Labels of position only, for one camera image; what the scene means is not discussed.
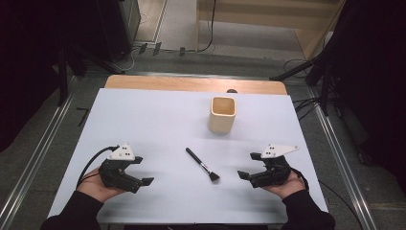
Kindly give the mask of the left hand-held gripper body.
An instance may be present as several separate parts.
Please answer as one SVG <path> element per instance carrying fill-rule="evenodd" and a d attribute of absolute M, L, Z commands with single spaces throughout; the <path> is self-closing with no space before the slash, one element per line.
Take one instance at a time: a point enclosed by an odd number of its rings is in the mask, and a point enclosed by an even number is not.
<path fill-rule="evenodd" d="M 116 147 L 99 168 L 104 186 L 135 194 L 142 186 L 141 180 L 125 172 L 126 168 L 132 165 L 135 156 L 129 144 Z"/>

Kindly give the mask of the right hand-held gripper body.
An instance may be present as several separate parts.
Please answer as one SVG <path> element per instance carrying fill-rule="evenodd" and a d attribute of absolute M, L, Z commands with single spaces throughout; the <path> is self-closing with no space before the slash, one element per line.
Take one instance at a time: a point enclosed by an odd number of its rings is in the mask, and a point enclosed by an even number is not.
<path fill-rule="evenodd" d="M 282 185 L 290 175 L 291 168 L 285 159 L 285 155 L 298 150 L 297 146 L 269 144 L 261 153 L 265 171 L 251 174 L 250 180 L 254 188 Z"/>

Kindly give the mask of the black makeup brush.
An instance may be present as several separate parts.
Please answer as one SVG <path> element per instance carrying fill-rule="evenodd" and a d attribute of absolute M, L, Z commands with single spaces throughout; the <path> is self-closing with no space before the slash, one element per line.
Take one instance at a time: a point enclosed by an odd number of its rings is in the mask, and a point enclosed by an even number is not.
<path fill-rule="evenodd" d="M 207 173 L 209 178 L 212 181 L 217 181 L 220 179 L 220 176 L 213 172 L 208 166 L 206 166 L 202 160 L 190 149 L 186 148 L 186 152 L 193 158 L 193 160 Z"/>

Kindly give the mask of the beige square cup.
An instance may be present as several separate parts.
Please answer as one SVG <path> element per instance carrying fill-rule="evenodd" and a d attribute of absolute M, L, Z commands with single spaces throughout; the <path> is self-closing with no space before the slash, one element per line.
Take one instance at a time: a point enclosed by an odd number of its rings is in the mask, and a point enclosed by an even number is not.
<path fill-rule="evenodd" d="M 209 130 L 229 133 L 237 115 L 236 101 L 231 97 L 213 97 L 211 100 Z"/>

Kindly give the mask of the person's right hand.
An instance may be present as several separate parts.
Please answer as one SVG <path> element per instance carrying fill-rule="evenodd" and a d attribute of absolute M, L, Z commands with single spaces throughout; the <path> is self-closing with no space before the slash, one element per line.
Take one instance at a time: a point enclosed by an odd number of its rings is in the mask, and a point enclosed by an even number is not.
<path fill-rule="evenodd" d="M 293 172 L 282 185 L 263 187 L 263 190 L 278 196 L 280 199 L 285 199 L 286 197 L 299 191 L 303 191 L 304 189 L 305 184 L 301 178 Z"/>

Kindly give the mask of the person's left hand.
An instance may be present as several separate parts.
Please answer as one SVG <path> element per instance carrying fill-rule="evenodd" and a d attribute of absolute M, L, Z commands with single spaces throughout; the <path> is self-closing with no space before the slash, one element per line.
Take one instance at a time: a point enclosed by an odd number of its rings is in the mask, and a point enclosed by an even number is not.
<path fill-rule="evenodd" d="M 105 187 L 99 175 L 99 169 L 87 173 L 78 185 L 77 190 L 102 203 L 124 193 L 124 190 L 121 189 Z"/>

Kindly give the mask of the white table board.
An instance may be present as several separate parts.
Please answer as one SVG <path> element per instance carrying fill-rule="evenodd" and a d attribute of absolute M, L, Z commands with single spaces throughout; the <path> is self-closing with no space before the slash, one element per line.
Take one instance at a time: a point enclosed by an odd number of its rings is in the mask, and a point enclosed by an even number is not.
<path fill-rule="evenodd" d="M 307 179 L 318 207 L 327 208 L 289 97 L 235 94 L 237 115 L 227 134 L 208 128 L 212 98 L 204 92 L 100 90 L 50 213 L 61 212 L 83 168 L 102 163 L 100 150 L 121 144 L 129 144 L 143 157 L 127 173 L 154 180 L 135 194 L 108 200 L 98 215 L 101 223 L 284 223 L 287 216 L 280 198 L 253 188 L 237 174 L 263 171 L 262 162 L 252 160 L 250 153 L 262 152 L 269 144 L 299 148 L 285 158 Z M 220 179 L 212 181 L 186 148 Z"/>

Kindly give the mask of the wooden table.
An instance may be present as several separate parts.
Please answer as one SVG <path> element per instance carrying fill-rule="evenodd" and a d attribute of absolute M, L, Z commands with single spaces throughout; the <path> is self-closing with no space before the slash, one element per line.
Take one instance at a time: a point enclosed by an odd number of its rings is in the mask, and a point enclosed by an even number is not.
<path fill-rule="evenodd" d="M 112 75 L 107 79 L 104 87 L 109 89 L 145 89 L 220 93 L 235 90 L 237 93 L 245 94 L 287 94 L 284 84 L 279 81 L 193 77 Z"/>

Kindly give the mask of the black metal stand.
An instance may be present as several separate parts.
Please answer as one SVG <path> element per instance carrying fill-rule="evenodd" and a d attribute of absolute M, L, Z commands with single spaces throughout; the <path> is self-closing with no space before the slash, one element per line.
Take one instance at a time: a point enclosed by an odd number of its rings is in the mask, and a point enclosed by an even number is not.
<path fill-rule="evenodd" d="M 62 106 L 68 97 L 67 67 L 70 67 L 76 75 L 83 76 L 86 68 L 83 58 L 91 60 L 111 74 L 123 74 L 124 70 L 114 67 L 112 64 L 101 60 L 78 45 L 60 45 L 57 52 L 57 74 L 59 81 L 58 106 Z"/>
<path fill-rule="evenodd" d="M 319 81 L 322 82 L 321 95 L 316 99 L 316 102 L 321 107 L 324 115 L 327 116 L 327 101 L 329 84 L 331 82 L 331 67 L 327 59 L 322 55 L 318 55 L 310 60 L 306 60 L 304 63 L 292 68 L 291 70 L 285 71 L 279 76 L 270 77 L 269 80 L 284 81 L 308 68 L 310 68 L 310 72 L 305 77 L 305 83 L 308 86 L 315 86 Z"/>

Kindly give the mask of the black cabinet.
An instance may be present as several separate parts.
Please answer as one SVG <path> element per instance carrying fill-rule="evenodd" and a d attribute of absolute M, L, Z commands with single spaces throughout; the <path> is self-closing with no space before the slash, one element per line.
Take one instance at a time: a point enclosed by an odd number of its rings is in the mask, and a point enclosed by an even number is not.
<path fill-rule="evenodd" d="M 111 62 L 129 54 L 141 23 L 138 0 L 97 0 L 101 14 L 103 57 Z"/>

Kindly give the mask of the black curtain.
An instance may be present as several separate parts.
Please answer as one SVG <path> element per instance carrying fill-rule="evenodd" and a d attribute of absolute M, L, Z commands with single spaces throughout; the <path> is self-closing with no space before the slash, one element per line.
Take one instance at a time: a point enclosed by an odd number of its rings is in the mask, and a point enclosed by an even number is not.
<path fill-rule="evenodd" d="M 0 152 L 59 91 L 60 45 L 79 45 L 91 0 L 0 0 Z"/>
<path fill-rule="evenodd" d="M 347 0 L 337 28 L 332 70 L 366 131 L 359 148 L 406 195 L 406 0 Z"/>

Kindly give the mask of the metal floor rail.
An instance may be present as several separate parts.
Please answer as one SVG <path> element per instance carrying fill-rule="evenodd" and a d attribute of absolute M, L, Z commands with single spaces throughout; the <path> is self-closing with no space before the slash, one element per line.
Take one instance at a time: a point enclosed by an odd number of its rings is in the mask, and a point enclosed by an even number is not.
<path fill-rule="evenodd" d="M 11 145 L 0 152 L 0 230 L 11 226 L 71 101 L 69 94 L 56 105 L 56 98 L 51 96 Z"/>
<path fill-rule="evenodd" d="M 355 215 L 359 219 L 360 228 L 362 230 L 378 230 L 368 203 L 357 184 L 328 115 L 325 114 L 320 106 L 316 108 L 316 113 L 324 130 L 325 136 L 327 137 L 328 144 L 330 145 L 340 174 L 342 175 L 344 184 L 346 185 Z"/>

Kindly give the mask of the light wooden furniture frame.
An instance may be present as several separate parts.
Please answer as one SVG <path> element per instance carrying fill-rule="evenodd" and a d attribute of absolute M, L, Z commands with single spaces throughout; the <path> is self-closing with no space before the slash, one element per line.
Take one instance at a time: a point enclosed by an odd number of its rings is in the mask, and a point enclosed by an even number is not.
<path fill-rule="evenodd" d="M 305 59 L 317 56 L 324 38 L 335 28 L 347 0 L 195 0 L 196 43 L 199 22 L 214 21 L 295 30 Z"/>

